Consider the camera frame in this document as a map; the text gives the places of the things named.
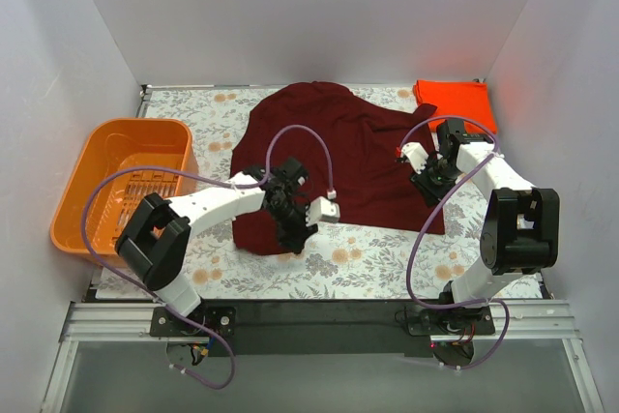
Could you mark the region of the maroon t shirt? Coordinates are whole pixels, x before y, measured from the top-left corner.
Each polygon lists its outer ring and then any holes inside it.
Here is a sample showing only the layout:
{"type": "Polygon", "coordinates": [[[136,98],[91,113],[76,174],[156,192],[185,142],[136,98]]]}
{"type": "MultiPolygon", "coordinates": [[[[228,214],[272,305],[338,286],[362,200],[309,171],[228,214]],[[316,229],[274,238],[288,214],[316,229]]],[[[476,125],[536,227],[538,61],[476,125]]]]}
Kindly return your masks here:
{"type": "Polygon", "coordinates": [[[418,231],[432,210],[396,149],[408,137],[433,151],[425,121],[435,111],[432,104],[411,113],[382,108],[336,83],[291,84],[251,111],[230,171],[293,157],[309,173],[309,198],[335,186],[342,222],[418,231]]]}

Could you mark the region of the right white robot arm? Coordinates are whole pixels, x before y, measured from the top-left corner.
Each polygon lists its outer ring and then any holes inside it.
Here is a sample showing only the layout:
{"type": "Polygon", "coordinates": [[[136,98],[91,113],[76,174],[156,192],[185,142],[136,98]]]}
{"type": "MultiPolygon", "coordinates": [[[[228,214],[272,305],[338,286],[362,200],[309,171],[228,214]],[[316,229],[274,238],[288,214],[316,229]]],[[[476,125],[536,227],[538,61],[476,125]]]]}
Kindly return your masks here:
{"type": "Polygon", "coordinates": [[[447,201],[467,182],[483,195],[486,216],[480,255],[446,288],[447,300],[422,306],[437,310],[439,325],[459,333],[473,320],[473,308],[487,306],[509,283],[552,267],[558,256],[560,198],[556,190],[535,186],[506,162],[497,136],[482,124],[471,133],[466,117],[437,117],[439,147],[427,151],[405,136],[400,160],[412,169],[411,182],[431,208],[434,221],[447,201]]]}

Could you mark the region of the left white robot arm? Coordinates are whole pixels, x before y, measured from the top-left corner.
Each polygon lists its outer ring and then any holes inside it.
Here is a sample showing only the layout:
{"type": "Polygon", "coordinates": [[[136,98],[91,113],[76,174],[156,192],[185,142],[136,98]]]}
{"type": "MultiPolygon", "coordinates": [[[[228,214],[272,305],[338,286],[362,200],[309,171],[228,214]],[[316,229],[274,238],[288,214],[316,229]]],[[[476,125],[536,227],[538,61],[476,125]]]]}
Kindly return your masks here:
{"type": "Polygon", "coordinates": [[[237,173],[228,181],[230,188],[211,187],[168,199],[150,193],[134,210],[115,250],[146,289],[174,310],[174,326],[184,335],[196,335],[205,326],[206,313],[182,275],[189,241],[223,221],[264,210],[275,221],[280,247],[300,253],[317,232],[315,224],[307,224],[309,206],[296,199],[308,178],[301,163],[290,157],[274,168],[252,166],[237,173]]]}

